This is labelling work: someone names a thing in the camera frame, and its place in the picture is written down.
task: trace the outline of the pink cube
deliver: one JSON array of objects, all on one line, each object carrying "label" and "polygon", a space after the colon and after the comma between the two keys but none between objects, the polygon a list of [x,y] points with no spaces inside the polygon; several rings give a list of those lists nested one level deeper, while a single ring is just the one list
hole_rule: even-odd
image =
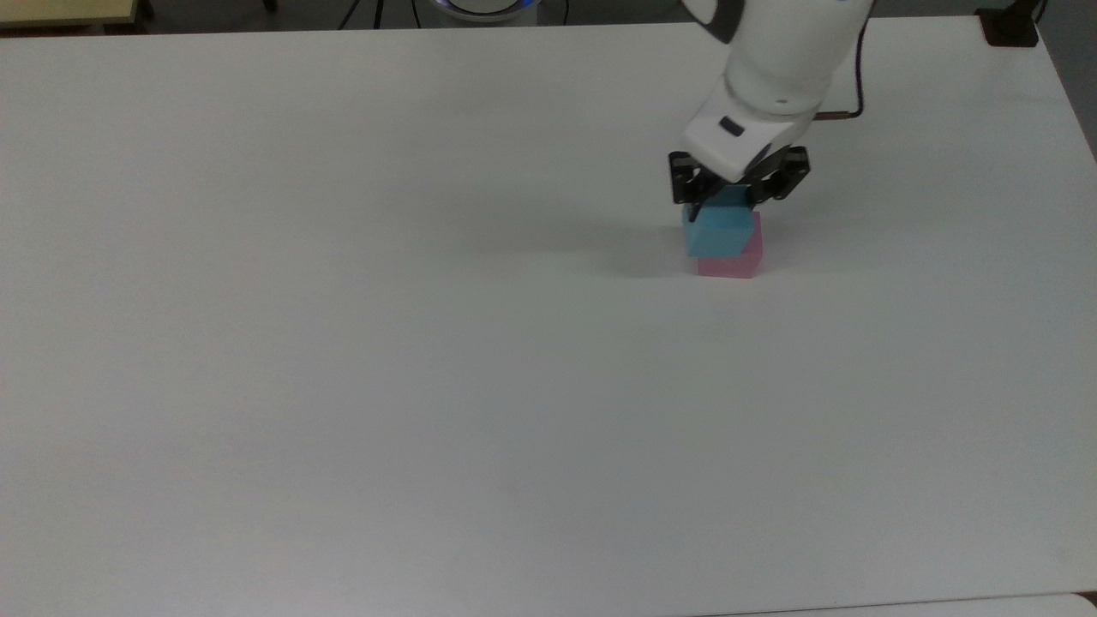
[{"label": "pink cube", "polygon": [[761,263],[761,216],[755,212],[755,233],[738,257],[701,257],[697,260],[697,273],[702,277],[725,279],[753,279]]}]

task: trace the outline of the white table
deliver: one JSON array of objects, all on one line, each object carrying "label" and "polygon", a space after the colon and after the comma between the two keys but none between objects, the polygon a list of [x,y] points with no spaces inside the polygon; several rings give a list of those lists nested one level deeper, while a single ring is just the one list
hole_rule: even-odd
[{"label": "white table", "polygon": [[1076,595],[1048,595],[925,604],[895,604],[770,613],[772,617],[1094,617],[1093,604]]},{"label": "white table", "polygon": [[869,33],[753,281],[689,24],[0,41],[0,612],[1097,588],[1097,167],[1043,47]]}]

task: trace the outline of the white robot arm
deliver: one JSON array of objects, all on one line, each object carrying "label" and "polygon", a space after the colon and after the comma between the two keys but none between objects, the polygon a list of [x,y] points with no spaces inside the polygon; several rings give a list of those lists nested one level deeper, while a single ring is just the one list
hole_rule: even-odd
[{"label": "white robot arm", "polygon": [[[686,127],[683,143],[691,160],[679,156],[676,171],[671,155],[675,200],[700,207],[727,183],[751,184],[756,203],[781,199],[788,193],[766,194],[758,182],[787,162],[791,162],[789,173],[807,172],[806,150],[790,146],[815,117],[872,0],[682,3],[713,36],[730,43],[731,56],[724,75]],[[792,180],[794,187],[798,179]]]}]

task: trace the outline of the cable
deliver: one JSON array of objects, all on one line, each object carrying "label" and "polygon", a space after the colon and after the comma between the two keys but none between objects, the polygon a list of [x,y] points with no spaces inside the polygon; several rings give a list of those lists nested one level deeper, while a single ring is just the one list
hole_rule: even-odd
[{"label": "cable", "polygon": [[385,10],[385,0],[377,0],[377,10],[373,12],[373,30],[381,30],[381,13]]},{"label": "cable", "polygon": [[353,2],[351,2],[350,10],[347,11],[347,15],[343,18],[343,21],[339,24],[339,27],[337,27],[336,30],[342,30],[342,29],[347,27],[347,22],[349,22],[350,21],[350,16],[352,14],[354,14],[354,9],[358,8],[358,2],[359,2],[359,0],[354,0]]},{"label": "cable", "polygon": [[861,33],[857,35],[857,57],[853,60],[853,75],[857,81],[857,111],[849,114],[850,119],[860,117],[864,113],[864,82],[861,79],[861,54],[864,51],[864,31],[869,29],[869,20],[864,20]]},{"label": "cable", "polygon": [[[875,0],[869,8],[869,14],[877,7]],[[857,110],[856,111],[824,111],[815,114],[814,120],[853,120],[864,113],[864,82],[861,79],[861,55],[864,51],[864,31],[869,29],[869,20],[866,18],[864,25],[861,26],[860,34],[857,35],[857,53],[853,57],[853,80],[857,86]]]}]

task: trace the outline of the blue cube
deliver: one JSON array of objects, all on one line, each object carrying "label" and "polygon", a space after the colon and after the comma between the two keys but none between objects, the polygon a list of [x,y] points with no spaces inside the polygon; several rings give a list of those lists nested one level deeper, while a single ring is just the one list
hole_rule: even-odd
[{"label": "blue cube", "polygon": [[738,257],[755,233],[755,217],[746,187],[731,186],[704,202],[692,223],[690,205],[682,207],[686,253],[690,257]]}]

